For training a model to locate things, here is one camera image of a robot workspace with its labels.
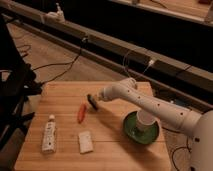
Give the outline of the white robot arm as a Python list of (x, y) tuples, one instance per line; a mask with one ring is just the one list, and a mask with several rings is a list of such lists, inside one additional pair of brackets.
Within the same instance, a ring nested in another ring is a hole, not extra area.
[(101, 101), (122, 99), (171, 124), (193, 140), (190, 171), (213, 171), (213, 110), (200, 114), (137, 90), (134, 78), (126, 78), (104, 87)]

